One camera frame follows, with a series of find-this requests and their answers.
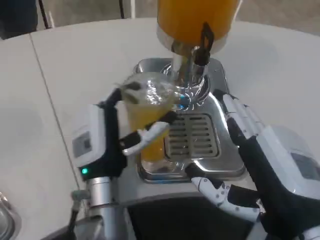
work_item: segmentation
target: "robotic hand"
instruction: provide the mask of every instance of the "robotic hand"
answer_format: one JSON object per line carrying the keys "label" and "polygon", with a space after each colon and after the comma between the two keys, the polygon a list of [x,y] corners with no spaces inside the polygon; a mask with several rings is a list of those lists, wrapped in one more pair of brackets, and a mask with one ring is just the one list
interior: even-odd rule
{"label": "robotic hand", "polygon": [[283,240],[320,240],[320,166],[295,132],[267,126],[236,97],[214,92],[230,137],[257,191],[211,179],[193,163],[186,174],[223,211],[252,222]]}
{"label": "robotic hand", "polygon": [[[127,88],[136,89],[138,83]],[[73,207],[67,230],[55,240],[125,240],[124,209],[117,200],[117,178],[127,166],[127,156],[138,154],[163,134],[176,119],[169,111],[158,121],[120,138],[116,104],[122,100],[119,88],[99,104],[89,105],[73,122],[71,132],[73,165],[79,168],[86,190],[72,193]],[[88,200],[89,218],[76,224],[81,201]]]}

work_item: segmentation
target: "white table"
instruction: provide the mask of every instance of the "white table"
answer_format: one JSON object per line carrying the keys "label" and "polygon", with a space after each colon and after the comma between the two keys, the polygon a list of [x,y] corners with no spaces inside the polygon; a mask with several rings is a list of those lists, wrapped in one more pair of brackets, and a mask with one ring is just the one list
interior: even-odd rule
{"label": "white table", "polygon": [[77,188],[29,35],[0,42],[0,191],[22,218],[18,240],[66,225]]}
{"label": "white table", "polygon": [[[22,216],[19,239],[39,239],[67,224],[69,192],[77,187],[50,100],[68,139],[72,117],[83,106],[106,98],[138,61],[171,57],[156,37],[156,24],[153,18],[92,22],[0,43],[0,179],[5,182],[0,191]],[[227,45],[214,57],[222,62],[233,95],[266,123],[298,132],[320,160],[319,46],[317,36],[235,22]],[[119,114],[124,134],[128,123],[122,106]],[[119,183],[123,203],[198,194],[190,183],[144,183],[133,161]],[[254,187],[248,177],[237,184]]]}

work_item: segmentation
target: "black tap handle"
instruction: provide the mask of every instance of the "black tap handle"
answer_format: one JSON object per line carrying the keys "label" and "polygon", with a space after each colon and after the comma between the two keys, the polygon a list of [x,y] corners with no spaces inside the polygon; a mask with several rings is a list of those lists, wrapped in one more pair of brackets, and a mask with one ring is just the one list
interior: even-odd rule
{"label": "black tap handle", "polygon": [[203,23],[201,32],[200,48],[196,50],[194,63],[199,66],[205,66],[210,60],[210,50],[214,44],[215,35],[207,22]]}

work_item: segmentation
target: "floor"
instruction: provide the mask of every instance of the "floor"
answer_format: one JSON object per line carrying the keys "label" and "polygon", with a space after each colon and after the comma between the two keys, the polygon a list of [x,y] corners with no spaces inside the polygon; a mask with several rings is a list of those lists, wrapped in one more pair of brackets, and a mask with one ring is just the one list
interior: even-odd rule
{"label": "floor", "polygon": [[[42,0],[50,27],[119,19],[119,0]],[[157,0],[135,0],[136,17],[156,17]],[[123,0],[131,17],[130,0]],[[274,25],[320,36],[320,0],[243,0],[238,20]],[[39,19],[38,29],[44,29]]]}

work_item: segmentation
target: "white robotic hand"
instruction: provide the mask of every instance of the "white robotic hand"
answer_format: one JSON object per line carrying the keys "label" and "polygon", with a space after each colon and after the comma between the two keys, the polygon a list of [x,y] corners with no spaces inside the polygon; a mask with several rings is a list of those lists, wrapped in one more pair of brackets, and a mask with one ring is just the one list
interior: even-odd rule
{"label": "white robotic hand", "polygon": [[127,156],[140,153],[177,117],[175,112],[169,111],[158,121],[120,139],[115,106],[121,100],[121,91],[116,88],[107,100],[89,105],[72,125],[69,133],[72,136],[71,160],[79,168],[84,181],[97,177],[119,177],[127,166]]}
{"label": "white robotic hand", "polygon": [[214,96],[257,191],[211,179],[193,163],[185,169],[191,181],[223,211],[252,222],[259,216],[271,235],[320,239],[320,165],[308,145],[286,127],[265,127],[236,97],[220,90]]}

